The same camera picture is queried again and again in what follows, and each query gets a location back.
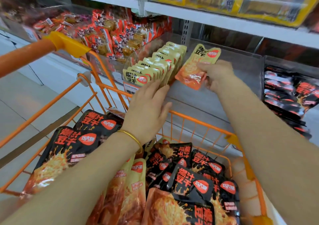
red oval logo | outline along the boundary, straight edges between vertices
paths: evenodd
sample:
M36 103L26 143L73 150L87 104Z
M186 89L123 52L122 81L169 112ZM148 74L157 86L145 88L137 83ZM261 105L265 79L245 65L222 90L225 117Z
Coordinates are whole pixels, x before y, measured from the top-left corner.
M104 126L104 128L111 130L115 127L116 122L112 119L108 119L108 120L102 120L101 124Z
M91 144L94 143L95 139L96 139L96 134L89 133L89 134L84 134L84 135L82 135L82 136L79 138L79 141L80 141L82 144L91 145Z
M138 77L137 81L142 83L142 84L146 84L147 83L147 77L140 76L140 77Z
M168 163L160 163L160 164L159 164L159 169L160 169L161 171L163 171L163 170L166 169L167 166L168 166Z
M235 184L231 181L225 181L220 185L225 191L228 191L231 194L236 194L236 187Z
M143 162L142 161L138 161L135 164L132 165L132 171L138 172L138 173L142 173L143 171Z
M168 180L171 178L172 173L170 172L165 172L164 175L162 175L162 178L165 182L168 182Z
M219 164L216 164L216 163L208 163L208 164L213 169L213 171L215 171L217 174L221 172L221 166Z
M166 139L163 139L163 144L170 144L170 142Z
M217 56L219 50L213 50L213 51L210 51L207 55L211 58L214 58Z
M187 167L186 165L186 160L184 160L184 158L181 158L180 161L178 162L180 165Z
M194 181L193 184L202 194L205 194L208 191L208 183L206 181L197 180Z

shopping cart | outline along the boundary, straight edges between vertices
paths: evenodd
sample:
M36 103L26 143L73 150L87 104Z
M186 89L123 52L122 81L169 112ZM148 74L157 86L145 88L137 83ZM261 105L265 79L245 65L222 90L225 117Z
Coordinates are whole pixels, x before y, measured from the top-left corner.
M32 43L28 46L25 46L21 49L14 50L0 58L0 77L3 77L20 67L27 65L28 63L59 49L67 51L69 54L73 55L76 58L80 58L87 52L95 55L98 59L98 55L90 51L90 48L79 44L78 42L56 32L52 32L50 36L46 39L40 40L38 42ZM128 100L132 97L131 94L118 90L115 86L113 79L111 78L107 69L102 65L106 75L110 79L113 87L105 85L102 83L95 67L88 61L83 59L88 63L92 71L91 73L78 74L77 80L69 86L65 91L59 94L36 114L34 114L30 119L20 125L17 130L9 134L4 140L0 142L0 149L5 146L10 140L17 136L22 130L24 130L29 124L36 120L40 115L42 115L46 110L53 106L59 99L61 99L65 94L72 90L75 86L83 84L87 86L92 91L90 98L84 102L84 104L67 120L63 125L68 125L70 122L76 122L75 117L81 112L84 113L87 109L98 109L99 112L106 113L106 108L103 107L100 98L98 97L98 92L96 92L91 86L90 75L92 74L95 78L96 84L99 86L103 98L105 98L109 107L116 107L116 104L113 100L110 91L116 93L121 100L124 110L128 109ZM177 126L173 119L178 118L181 120L181 127ZM194 126L193 131L184 128L184 124L192 123ZM197 130L199 128L204 128L206 130L205 135L199 135ZM218 138L216 140L209 141L206 139L206 136L209 132L218 132ZM209 156L217 159L219 162L223 163L226 167L226 174L228 177L234 179L239 186L240 194L240 211L241 211L241 221L243 224L254 224L254 225L272 225L274 219L273 211L270 202L265 197L263 190L256 179L252 169L249 166L245 154L240 155L227 155L228 149L231 149L232 146L236 146L238 150L242 150L238 139L235 134L230 133L226 130L220 129L213 125L207 124L200 120L195 119L194 117L189 117L185 114L178 113L171 110L169 116L161 128L160 132L156 136L156 140L161 137L171 139L178 143L184 142L193 142L193 147L199 149ZM215 149L217 146L218 140L226 139L228 144L222 149ZM10 184L12 184L19 175L22 173L31 175L30 172L26 171L26 167L40 156L41 152L45 149L49 141L47 141L30 159L20 168L20 170L9 179L1 188L0 193L5 193L13 196L20 196L20 191L12 191L9 189Z

shopping cart handle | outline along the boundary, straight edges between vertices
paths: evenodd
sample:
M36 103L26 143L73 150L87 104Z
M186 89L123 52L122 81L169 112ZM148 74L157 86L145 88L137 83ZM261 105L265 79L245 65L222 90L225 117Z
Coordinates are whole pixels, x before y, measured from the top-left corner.
M55 50L50 39L42 39L0 56L0 78Z

hand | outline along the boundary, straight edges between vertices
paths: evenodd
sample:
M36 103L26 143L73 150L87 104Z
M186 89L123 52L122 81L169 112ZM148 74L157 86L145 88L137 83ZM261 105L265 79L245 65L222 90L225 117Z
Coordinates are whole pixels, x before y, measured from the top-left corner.
M223 60L218 60L215 64L198 63L197 67L207 72L205 86L213 92L217 92L222 80L234 76L232 64Z
M166 85L158 90L160 80L142 86L132 97L122 130L133 134L141 145L155 137L165 123L171 102L163 102L169 90Z

gold bracelet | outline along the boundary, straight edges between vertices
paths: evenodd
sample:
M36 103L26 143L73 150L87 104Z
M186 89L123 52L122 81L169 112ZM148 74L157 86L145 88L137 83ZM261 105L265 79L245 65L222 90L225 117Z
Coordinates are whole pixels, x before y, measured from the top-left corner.
M143 152L143 147L142 147L141 143L138 141L137 138L135 138L135 136L134 136L133 134L131 134L131 133L125 131L125 130L121 130L121 129L118 130L118 132L127 134L127 135L130 136L132 139L134 139L136 143L138 143L138 146L140 147L140 149L137 151L137 154L141 154L141 153Z

